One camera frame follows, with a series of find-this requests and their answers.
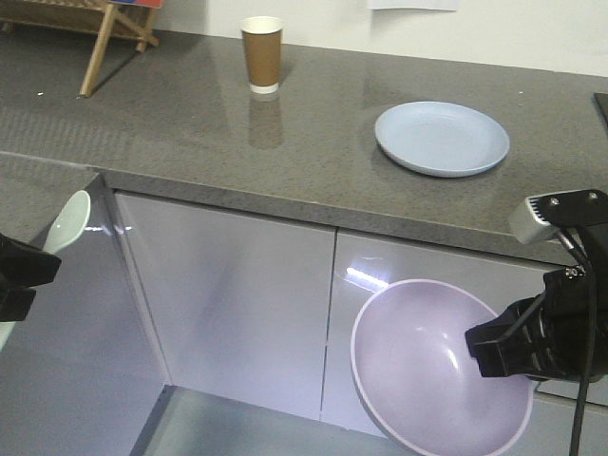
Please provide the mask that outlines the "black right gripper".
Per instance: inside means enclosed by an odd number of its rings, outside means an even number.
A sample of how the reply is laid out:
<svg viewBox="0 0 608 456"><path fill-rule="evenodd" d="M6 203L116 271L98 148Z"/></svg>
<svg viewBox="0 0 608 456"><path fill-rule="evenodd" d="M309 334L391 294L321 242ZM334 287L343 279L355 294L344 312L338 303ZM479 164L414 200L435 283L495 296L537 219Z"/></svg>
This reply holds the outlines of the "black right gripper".
<svg viewBox="0 0 608 456"><path fill-rule="evenodd" d="M544 291L465 332L482 377L524 374L597 382L607 375L607 226L578 228L574 266L543 275Z"/></svg>

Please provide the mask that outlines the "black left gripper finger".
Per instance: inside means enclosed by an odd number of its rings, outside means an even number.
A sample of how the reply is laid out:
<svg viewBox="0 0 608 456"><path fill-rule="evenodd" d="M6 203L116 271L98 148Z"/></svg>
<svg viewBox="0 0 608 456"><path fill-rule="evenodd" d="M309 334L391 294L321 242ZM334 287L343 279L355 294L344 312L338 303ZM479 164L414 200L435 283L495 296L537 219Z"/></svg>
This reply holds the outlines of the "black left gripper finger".
<svg viewBox="0 0 608 456"><path fill-rule="evenodd" d="M27 318L36 296L31 288L1 287L1 322L18 322Z"/></svg>
<svg viewBox="0 0 608 456"><path fill-rule="evenodd" d="M29 288L51 283L62 260L53 254L1 236L1 287Z"/></svg>

